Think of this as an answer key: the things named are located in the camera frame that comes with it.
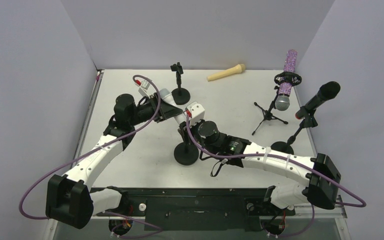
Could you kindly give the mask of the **black round-base stand white mic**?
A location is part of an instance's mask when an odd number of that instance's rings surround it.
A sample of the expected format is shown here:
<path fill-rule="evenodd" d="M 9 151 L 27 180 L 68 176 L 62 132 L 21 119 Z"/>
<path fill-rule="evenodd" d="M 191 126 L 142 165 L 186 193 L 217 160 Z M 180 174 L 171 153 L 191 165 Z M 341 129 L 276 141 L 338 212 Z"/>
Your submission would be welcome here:
<path fill-rule="evenodd" d="M 175 160 L 179 164 L 183 166 L 190 166 L 197 161 L 199 157 L 199 150 L 193 144 L 190 137 L 189 144 L 184 144 L 182 141 L 174 148 L 173 154 L 174 154 Z"/>

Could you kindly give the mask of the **white microphone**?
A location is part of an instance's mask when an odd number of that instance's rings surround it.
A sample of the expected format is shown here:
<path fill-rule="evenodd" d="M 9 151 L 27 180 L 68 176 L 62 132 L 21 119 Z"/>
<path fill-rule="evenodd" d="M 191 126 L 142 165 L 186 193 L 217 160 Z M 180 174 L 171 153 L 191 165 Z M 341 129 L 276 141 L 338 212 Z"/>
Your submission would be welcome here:
<path fill-rule="evenodd" d="M 171 105 L 176 105 L 178 108 L 180 108 L 180 107 L 175 103 L 175 100 L 174 100 L 174 98 L 173 98 L 173 96 L 172 96 L 172 93 L 171 93 L 169 90 L 167 90 L 166 88 L 163 88 L 163 89 L 159 90 L 158 93 L 159 93 L 159 96 L 160 96 L 161 100 L 163 100 L 163 101 L 165 101 L 166 103 L 169 103 L 169 104 L 171 104 Z M 184 109 L 182 109 L 182 110 L 183 110 L 183 113 L 184 113 L 184 121 L 186 121 L 185 110 L 184 110 Z M 182 124 L 182 122 L 176 122 L 176 125 L 177 125 L 178 127 L 179 127 L 181 124 Z"/>

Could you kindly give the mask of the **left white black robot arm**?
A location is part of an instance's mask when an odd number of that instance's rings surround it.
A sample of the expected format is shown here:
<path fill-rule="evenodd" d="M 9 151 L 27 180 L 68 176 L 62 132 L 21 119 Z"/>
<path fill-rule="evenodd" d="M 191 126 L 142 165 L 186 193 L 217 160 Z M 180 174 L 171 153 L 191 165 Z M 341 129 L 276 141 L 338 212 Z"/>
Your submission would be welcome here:
<path fill-rule="evenodd" d="M 180 120 L 183 110 L 166 89 L 154 93 L 140 105 L 124 93 L 115 100 L 114 115 L 91 153 L 63 175 L 53 175 L 47 183 L 45 215 L 61 223 L 82 229 L 93 215 L 112 210 L 123 215 L 129 209 L 128 193 L 109 186 L 92 192 L 92 186 L 107 165 L 132 142 L 137 125 L 170 118 Z"/>

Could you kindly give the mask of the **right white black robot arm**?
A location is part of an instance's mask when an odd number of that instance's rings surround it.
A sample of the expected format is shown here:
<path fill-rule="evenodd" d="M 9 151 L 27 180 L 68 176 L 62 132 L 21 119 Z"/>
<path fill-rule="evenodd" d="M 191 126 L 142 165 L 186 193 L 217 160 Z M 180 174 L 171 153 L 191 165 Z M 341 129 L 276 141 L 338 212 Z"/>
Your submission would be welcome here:
<path fill-rule="evenodd" d="M 262 207 L 269 214 L 305 203 L 325 210 L 332 210 L 337 204 L 341 175 L 325 154 L 310 157 L 276 151 L 222 133 L 212 121 L 191 124 L 180 120 L 178 131 L 199 153 L 218 160 L 220 167 L 258 169 L 292 180 L 289 185 L 267 188 Z"/>

